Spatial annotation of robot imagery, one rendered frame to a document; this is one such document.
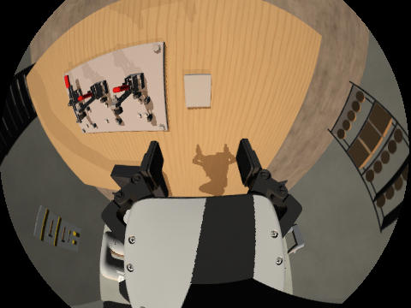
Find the beige flat plate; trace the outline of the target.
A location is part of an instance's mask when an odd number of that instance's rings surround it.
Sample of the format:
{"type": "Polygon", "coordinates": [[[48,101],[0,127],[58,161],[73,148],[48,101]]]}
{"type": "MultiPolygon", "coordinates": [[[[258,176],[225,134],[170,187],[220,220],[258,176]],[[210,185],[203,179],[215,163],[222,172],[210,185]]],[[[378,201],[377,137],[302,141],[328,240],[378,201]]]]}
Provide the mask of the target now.
{"type": "MultiPolygon", "coordinates": [[[[107,101],[100,103],[100,99],[95,99],[88,106],[90,110],[86,112],[86,117],[79,123],[80,128],[86,130],[85,133],[121,132],[121,131],[162,131],[159,125],[165,125],[168,131],[168,118],[165,95],[165,72],[164,72],[164,47],[165,42],[155,42],[149,44],[139,44],[128,48],[115,50],[102,56],[96,57],[80,66],[73,68],[64,75],[68,75],[70,85],[74,91],[81,89],[82,95],[90,91],[90,86],[106,80],[108,92],[103,97],[107,101]],[[160,44],[161,50],[153,51],[152,47],[160,44]],[[123,112],[115,115],[111,109],[113,95],[119,98],[123,92],[114,93],[114,87],[121,86],[126,76],[130,74],[144,73],[145,87],[139,98],[134,99],[131,93],[122,103],[123,112]],[[144,103],[144,99],[150,97],[149,104],[144,103]],[[139,104],[138,100],[142,102],[139,104]],[[105,104],[108,104],[105,107],[105,104]],[[152,114],[151,122],[147,122],[144,114],[152,114]],[[137,115],[141,114],[138,118],[137,115]],[[115,119],[122,118],[121,125],[117,125],[115,119]],[[106,123],[105,120],[108,120],[106,123]],[[96,123],[96,127],[91,124],[96,123]],[[86,127],[86,124],[88,127],[86,127]]],[[[63,76],[64,76],[63,75],[63,76]]]]}

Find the beige rectangular block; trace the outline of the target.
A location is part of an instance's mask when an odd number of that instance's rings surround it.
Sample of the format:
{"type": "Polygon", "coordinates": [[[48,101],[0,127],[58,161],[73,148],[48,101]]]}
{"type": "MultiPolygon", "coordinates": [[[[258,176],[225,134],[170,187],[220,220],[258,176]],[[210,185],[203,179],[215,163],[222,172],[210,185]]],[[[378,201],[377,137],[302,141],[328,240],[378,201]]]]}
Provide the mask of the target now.
{"type": "Polygon", "coordinates": [[[186,107],[211,107],[211,74],[184,74],[186,107]]]}

